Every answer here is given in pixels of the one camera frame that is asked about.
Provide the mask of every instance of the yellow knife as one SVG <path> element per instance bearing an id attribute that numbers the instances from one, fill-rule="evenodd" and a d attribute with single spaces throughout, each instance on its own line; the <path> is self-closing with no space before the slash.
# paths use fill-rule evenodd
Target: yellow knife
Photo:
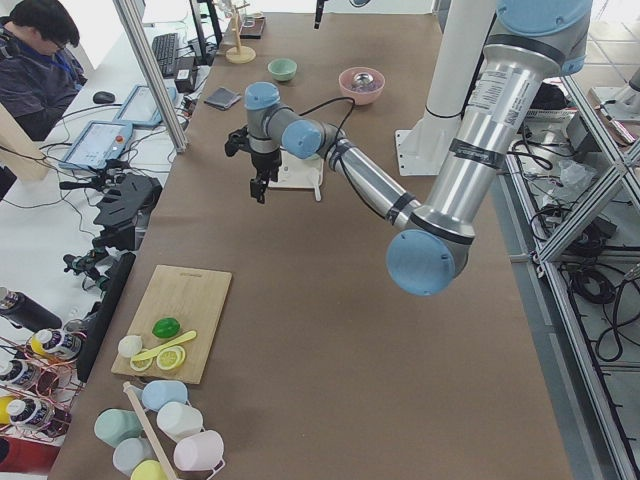
<path id="1" fill-rule="evenodd" d="M 174 345 L 178 345 L 179 343 L 188 342 L 189 340 L 193 340 L 197 336 L 198 332 L 196 332 L 195 330 L 189 330 L 188 332 L 183 333 L 179 337 L 176 337 L 173 340 L 168 341 L 167 343 L 163 343 L 162 345 L 158 345 L 151 350 L 147 350 L 146 352 L 134 355 L 131 358 L 131 361 L 139 362 L 142 360 L 149 360 L 150 358 L 157 357 L 165 348 L 173 347 Z"/>

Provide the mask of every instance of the black mouse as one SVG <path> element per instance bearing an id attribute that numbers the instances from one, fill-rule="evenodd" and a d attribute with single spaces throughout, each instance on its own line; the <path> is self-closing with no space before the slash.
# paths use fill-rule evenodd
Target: black mouse
<path id="1" fill-rule="evenodd" d="M 93 103 L 113 103 L 116 101 L 116 96 L 111 92 L 96 92 L 93 94 Z"/>

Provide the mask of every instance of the wooden cutting board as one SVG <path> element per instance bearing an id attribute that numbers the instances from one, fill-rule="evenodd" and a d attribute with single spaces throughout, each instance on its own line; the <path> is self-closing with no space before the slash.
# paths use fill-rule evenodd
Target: wooden cutting board
<path id="1" fill-rule="evenodd" d="M 182 344 L 187 357 L 174 370 L 160 370 L 154 360 L 147 370 L 136 372 L 129 359 L 116 352 L 111 372 L 200 383 L 230 283 L 229 272 L 158 265 L 127 335 L 140 335 L 144 348 L 151 349 L 171 340 L 155 337 L 153 325 L 161 318 L 174 317 L 180 322 L 180 334 L 196 330 L 198 336 Z"/>

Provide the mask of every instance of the brown tabletop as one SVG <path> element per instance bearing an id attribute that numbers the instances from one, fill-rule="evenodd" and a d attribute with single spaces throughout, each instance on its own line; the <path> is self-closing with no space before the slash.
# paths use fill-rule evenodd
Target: brown tabletop
<path id="1" fill-rule="evenodd" d="M 346 131 L 424 199 L 433 179 L 398 175 L 394 132 L 423 114 L 440 38 L 431 16 L 325 15 L 314 30 L 312 15 L 269 14 L 263 38 L 246 41 L 255 61 L 217 58 L 204 95 L 269 80 L 267 63 L 287 56 L 299 72 L 281 95 L 302 111 L 339 96 L 345 68 L 376 68 L 385 91 Z M 338 123 L 345 111 L 314 118 Z M 248 155 L 223 149 L 244 123 L 241 104 L 196 109 L 49 478 L 122 478 L 93 423 L 129 408 L 110 368 L 158 264 L 233 273 L 203 381 L 189 387 L 225 441 L 216 478 L 571 478 L 491 202 L 462 275 L 414 297 L 386 272 L 396 232 L 341 176 L 325 169 L 320 203 L 311 191 L 272 190 L 266 205 L 249 197 Z"/>

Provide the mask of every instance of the person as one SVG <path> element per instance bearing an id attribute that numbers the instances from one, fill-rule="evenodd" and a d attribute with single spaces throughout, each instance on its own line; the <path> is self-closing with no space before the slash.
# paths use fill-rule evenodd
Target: person
<path id="1" fill-rule="evenodd" d="M 44 140 L 86 79 L 68 44 L 80 34 L 58 0 L 23 0 L 0 18 L 19 53 L 0 62 L 0 103 L 32 140 Z"/>

